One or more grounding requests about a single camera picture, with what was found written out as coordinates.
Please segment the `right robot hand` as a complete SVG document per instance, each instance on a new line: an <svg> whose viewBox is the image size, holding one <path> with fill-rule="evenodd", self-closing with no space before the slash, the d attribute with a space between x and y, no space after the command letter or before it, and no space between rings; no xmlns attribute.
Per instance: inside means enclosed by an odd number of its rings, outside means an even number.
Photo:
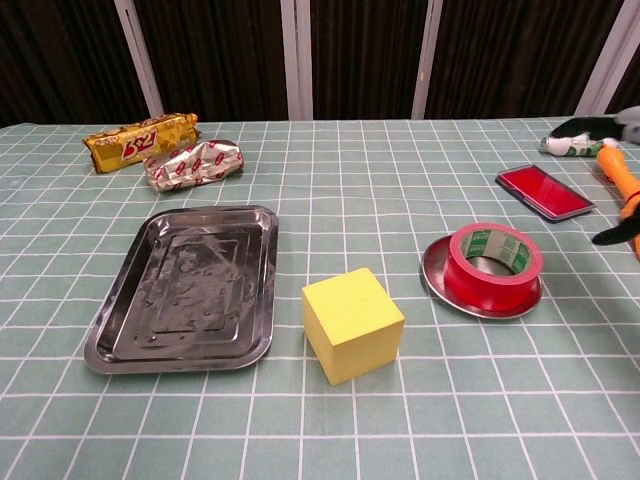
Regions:
<svg viewBox="0 0 640 480"><path fill-rule="evenodd" d="M633 106L615 116L575 117L551 131L551 138L573 138L586 134L590 140L611 138L639 144L639 107ZM606 246L635 240L639 237L639 180L629 171L623 155L613 147L604 147L597 155L598 164L625 198L621 220L615 227L592 238L595 245Z"/></svg>

